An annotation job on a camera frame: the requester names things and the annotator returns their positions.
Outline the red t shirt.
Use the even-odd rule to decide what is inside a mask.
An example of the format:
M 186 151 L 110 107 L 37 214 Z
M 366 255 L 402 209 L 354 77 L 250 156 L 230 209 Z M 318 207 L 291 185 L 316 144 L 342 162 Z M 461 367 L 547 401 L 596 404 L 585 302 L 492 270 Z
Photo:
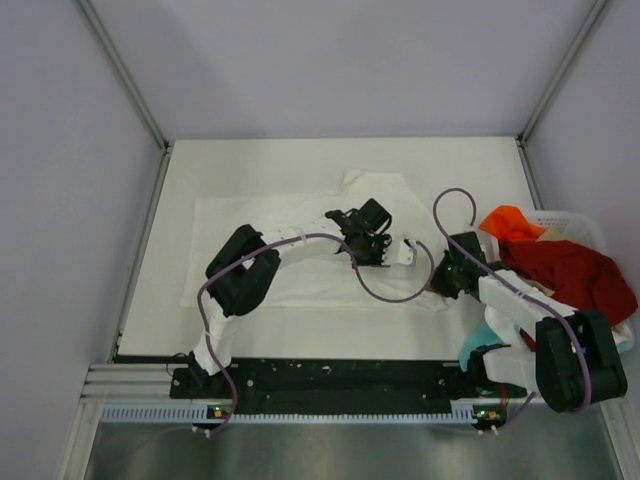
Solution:
M 615 327 L 638 309 L 638 300 L 610 257 L 571 241 L 501 241 L 501 260 L 520 276 L 553 291 L 579 310 L 597 310 Z

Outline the teal t shirt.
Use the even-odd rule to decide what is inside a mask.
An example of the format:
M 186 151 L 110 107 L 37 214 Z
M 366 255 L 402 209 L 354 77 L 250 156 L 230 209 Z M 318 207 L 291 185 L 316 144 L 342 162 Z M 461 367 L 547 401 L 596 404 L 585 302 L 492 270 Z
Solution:
M 466 372 L 468 370 L 468 362 L 474 350 L 493 345 L 502 346 L 503 342 L 486 322 L 482 322 L 470 334 L 460 350 L 458 363 L 461 371 Z

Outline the left aluminium frame post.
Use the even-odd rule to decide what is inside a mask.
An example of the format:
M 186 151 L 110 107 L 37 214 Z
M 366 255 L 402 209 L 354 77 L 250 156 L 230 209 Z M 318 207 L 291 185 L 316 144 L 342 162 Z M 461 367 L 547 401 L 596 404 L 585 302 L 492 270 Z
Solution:
M 105 61 L 127 97 L 134 113 L 137 115 L 158 150 L 165 152 L 169 148 L 170 142 L 162 133 L 148 103 L 95 6 L 89 0 L 74 0 L 73 4 L 85 22 L 90 34 L 95 39 Z

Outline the aluminium front rail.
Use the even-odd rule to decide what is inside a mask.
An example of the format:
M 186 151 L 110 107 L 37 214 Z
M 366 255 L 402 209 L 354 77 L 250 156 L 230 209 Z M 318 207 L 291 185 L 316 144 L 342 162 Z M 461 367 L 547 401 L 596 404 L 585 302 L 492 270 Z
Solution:
M 163 365 L 94 364 L 81 398 L 91 401 L 157 400 L 169 397 L 172 380 Z

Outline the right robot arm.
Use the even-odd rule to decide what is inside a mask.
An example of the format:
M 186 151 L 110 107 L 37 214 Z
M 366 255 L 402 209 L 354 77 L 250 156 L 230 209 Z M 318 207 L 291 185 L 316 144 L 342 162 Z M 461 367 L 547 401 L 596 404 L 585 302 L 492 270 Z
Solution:
M 577 412 L 624 396 L 628 381 L 606 317 L 545 295 L 499 262 L 487 262 L 474 232 L 450 235 L 431 289 L 483 304 L 497 341 L 472 348 L 467 384 L 487 396 L 502 383 L 539 395 L 554 411 Z

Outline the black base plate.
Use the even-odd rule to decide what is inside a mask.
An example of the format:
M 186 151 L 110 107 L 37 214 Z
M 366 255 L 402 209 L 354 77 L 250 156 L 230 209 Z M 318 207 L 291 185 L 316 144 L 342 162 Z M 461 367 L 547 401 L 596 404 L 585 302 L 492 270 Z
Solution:
M 474 382 L 456 362 L 236 358 L 238 414 L 435 414 L 460 399 L 495 403 L 526 390 Z

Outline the right aluminium frame post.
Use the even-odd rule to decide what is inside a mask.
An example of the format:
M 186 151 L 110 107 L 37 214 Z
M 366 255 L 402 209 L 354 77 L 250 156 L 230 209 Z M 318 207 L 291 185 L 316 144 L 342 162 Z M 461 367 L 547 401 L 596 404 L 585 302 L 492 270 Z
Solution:
M 612 0 L 597 0 L 591 2 L 586 17 L 571 39 L 524 127 L 517 135 L 517 144 L 519 147 L 524 148 L 531 140 L 613 5 L 614 1 Z

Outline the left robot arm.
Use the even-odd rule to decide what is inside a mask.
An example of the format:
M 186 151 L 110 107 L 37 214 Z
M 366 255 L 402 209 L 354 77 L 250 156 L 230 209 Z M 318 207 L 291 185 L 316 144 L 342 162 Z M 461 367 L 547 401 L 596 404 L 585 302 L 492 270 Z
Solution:
M 238 227 L 206 267 L 196 294 L 203 331 L 189 354 L 194 387 L 209 397 L 224 390 L 237 320 L 265 300 L 280 270 L 341 253 L 355 268 L 381 267 L 392 245 L 391 224 L 392 215 L 369 199 L 360 208 L 330 210 L 312 222 L 276 231 Z

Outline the white laundry basket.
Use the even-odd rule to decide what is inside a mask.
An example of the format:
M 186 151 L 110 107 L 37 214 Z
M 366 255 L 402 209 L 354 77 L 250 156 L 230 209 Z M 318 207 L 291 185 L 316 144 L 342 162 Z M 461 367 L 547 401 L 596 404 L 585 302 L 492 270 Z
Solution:
M 586 215 L 551 210 L 529 210 L 524 212 L 526 219 L 545 229 L 557 230 L 571 240 L 598 251 L 602 255 L 611 256 L 607 241 L 600 227 Z M 612 330 L 619 353 L 630 351 L 636 343 L 636 335 L 632 321 L 637 317 L 636 311 Z

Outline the orange t shirt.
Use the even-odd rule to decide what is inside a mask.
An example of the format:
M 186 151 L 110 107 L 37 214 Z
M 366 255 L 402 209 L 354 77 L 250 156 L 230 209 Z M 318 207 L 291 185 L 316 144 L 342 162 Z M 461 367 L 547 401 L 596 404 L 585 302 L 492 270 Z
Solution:
M 541 226 L 530 223 L 515 206 L 501 205 L 479 224 L 479 229 L 499 242 L 535 241 L 545 232 Z

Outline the white printed t shirt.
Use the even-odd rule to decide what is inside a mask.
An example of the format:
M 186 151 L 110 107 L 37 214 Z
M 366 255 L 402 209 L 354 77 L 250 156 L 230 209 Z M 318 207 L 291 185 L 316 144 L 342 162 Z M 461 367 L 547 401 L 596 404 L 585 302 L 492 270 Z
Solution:
M 519 349 L 526 347 L 520 335 L 520 328 L 497 308 L 487 305 L 484 317 L 487 325 L 503 344 Z

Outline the aluminium frame post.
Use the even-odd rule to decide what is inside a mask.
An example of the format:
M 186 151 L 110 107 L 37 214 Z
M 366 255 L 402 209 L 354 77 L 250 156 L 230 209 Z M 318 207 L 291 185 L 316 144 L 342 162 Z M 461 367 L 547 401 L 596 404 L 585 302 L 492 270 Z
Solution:
M 127 97 L 134 113 L 137 115 L 158 150 L 165 152 L 169 148 L 170 142 L 162 133 L 148 103 L 95 6 L 89 0 L 74 0 L 73 4 L 85 22 L 90 34 L 95 39 L 105 61 Z
M 517 144 L 519 147 L 524 148 L 531 140 L 613 5 L 614 1 L 612 0 L 597 0 L 591 2 L 586 17 L 571 39 L 524 127 L 517 135 Z

